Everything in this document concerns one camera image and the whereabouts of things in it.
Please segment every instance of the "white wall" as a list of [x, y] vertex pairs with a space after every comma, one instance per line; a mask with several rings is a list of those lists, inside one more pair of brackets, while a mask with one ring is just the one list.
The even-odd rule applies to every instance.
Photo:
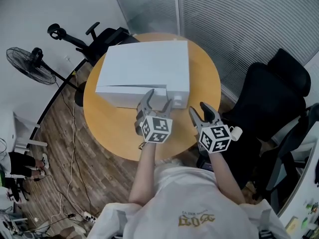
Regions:
[[[314, 103], [319, 103], [319, 52], [305, 65], [306, 70], [311, 77], [311, 89], [307, 97], [305, 97], [307, 107]], [[283, 127], [275, 136], [276, 142], [281, 142], [285, 135], [296, 125], [298, 118]], [[313, 126], [313, 128], [307, 134], [303, 143], [314, 142], [319, 136], [319, 122]]]
[[92, 38], [85, 32], [97, 21], [101, 23], [97, 34], [107, 27], [127, 28], [116, 0], [0, 0], [0, 107], [38, 121], [57, 90], [56, 85], [37, 83], [13, 68], [6, 59], [8, 48], [20, 47], [31, 52], [39, 47], [43, 60], [67, 77], [84, 57], [74, 45], [53, 40], [47, 28], [58, 23], [68, 34], [90, 44]]

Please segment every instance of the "forearm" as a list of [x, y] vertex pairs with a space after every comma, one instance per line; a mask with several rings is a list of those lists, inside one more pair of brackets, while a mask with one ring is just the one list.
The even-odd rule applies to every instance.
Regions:
[[244, 204], [244, 195], [241, 192], [222, 154], [213, 153], [209, 155], [209, 158], [220, 192], [236, 204]]
[[142, 149], [138, 170], [129, 196], [129, 203], [144, 206], [154, 197], [155, 149], [155, 143], [147, 143]]

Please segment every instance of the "electric fan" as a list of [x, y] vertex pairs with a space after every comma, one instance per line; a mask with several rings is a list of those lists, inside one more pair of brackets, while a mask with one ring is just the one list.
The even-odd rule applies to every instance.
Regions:
[[76, 90], [74, 95], [75, 103], [82, 107], [85, 84], [80, 85], [79, 88], [76, 87], [44, 63], [42, 57], [43, 53], [40, 48], [34, 48], [31, 53], [18, 47], [13, 47], [6, 51], [6, 58], [10, 64], [27, 77], [46, 85], [56, 83], [56, 77], [58, 77], [66, 84], [69, 84]]

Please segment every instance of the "fan grille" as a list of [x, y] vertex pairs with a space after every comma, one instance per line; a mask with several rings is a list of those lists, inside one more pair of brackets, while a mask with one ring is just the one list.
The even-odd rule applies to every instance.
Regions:
[[56, 83], [56, 77], [47, 68], [48, 65], [41, 60], [40, 66], [35, 66], [35, 56], [18, 47], [6, 51], [6, 58], [12, 66], [27, 77], [46, 85]]

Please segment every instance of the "window blind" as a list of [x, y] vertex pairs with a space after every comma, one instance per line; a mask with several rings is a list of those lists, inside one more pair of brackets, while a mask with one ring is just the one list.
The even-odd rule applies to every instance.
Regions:
[[237, 97], [252, 63], [284, 48], [305, 65], [319, 48], [319, 0], [179, 0], [179, 9], [181, 34], [210, 55]]
[[177, 34], [175, 0], [118, 0], [131, 33]]

